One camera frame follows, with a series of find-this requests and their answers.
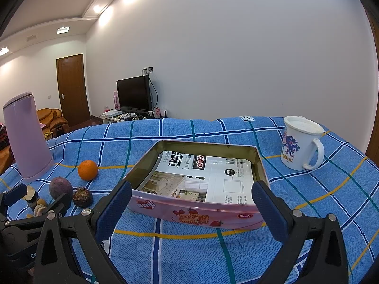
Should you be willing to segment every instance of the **metal screw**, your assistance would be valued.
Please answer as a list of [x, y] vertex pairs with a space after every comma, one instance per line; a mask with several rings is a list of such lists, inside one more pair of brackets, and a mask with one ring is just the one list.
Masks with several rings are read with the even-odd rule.
[[301, 212], [300, 209], [294, 209], [294, 210], [292, 211], [292, 214], [293, 214], [296, 218], [300, 218], [300, 217], [303, 215], [303, 213]]
[[54, 218], [55, 218], [55, 213], [54, 212], [51, 212], [51, 213], [47, 214], [47, 219], [48, 220], [53, 220]]
[[92, 212], [92, 210], [91, 210], [90, 208], [84, 208], [84, 209], [81, 211], [81, 214], [82, 214], [83, 216], [86, 217], [86, 216], [90, 215], [91, 212]]
[[328, 218], [329, 218], [330, 221], [333, 221], [333, 222], [335, 220], [337, 220], [337, 217], [334, 214], [332, 214], [332, 213], [329, 214]]

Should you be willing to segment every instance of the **brown leather sofa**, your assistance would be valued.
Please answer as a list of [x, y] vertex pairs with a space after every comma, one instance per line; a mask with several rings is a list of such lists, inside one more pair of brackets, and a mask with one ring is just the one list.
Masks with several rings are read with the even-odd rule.
[[53, 137], [56, 137], [57, 128], [62, 128], [64, 133], [70, 131], [70, 126], [67, 120], [62, 116], [62, 111], [59, 109], [41, 109], [37, 110], [39, 122], [45, 124], [42, 128], [43, 134], [52, 132]]
[[12, 163], [13, 155], [11, 147], [8, 145], [6, 148], [0, 150], [0, 174], [3, 174]]

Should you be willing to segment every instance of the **pink thermos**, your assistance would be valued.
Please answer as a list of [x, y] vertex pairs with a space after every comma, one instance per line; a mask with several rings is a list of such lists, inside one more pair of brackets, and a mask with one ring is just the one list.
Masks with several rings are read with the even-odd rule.
[[45, 174], [53, 157], [42, 133], [32, 92], [22, 93], [3, 106], [9, 143], [23, 182]]

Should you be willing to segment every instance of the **blue gripper pad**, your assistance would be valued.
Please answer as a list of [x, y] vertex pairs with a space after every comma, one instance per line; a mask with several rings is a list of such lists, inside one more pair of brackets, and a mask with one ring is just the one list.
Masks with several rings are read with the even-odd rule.
[[115, 196], [111, 199], [104, 212], [96, 223], [95, 237], [98, 242], [107, 240], [111, 237], [118, 220], [121, 218], [126, 206], [131, 199], [131, 185], [124, 182]]
[[19, 184], [4, 194], [4, 204], [6, 206], [12, 206], [18, 200], [22, 199], [27, 192], [28, 188], [26, 188], [24, 184]]
[[[277, 198], [263, 181], [253, 183], [251, 194], [274, 239], [284, 243], [289, 236], [289, 228], [292, 229], [289, 207], [283, 200]], [[285, 217], [283, 212], [288, 212], [288, 216]]]

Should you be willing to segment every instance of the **mug graphic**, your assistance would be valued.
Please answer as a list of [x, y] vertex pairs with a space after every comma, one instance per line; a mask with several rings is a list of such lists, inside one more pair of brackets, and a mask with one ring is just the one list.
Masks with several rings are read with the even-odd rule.
[[299, 151], [300, 147], [294, 137], [287, 135], [287, 131], [284, 132], [283, 147], [287, 147], [286, 155], [295, 158], [295, 152]]

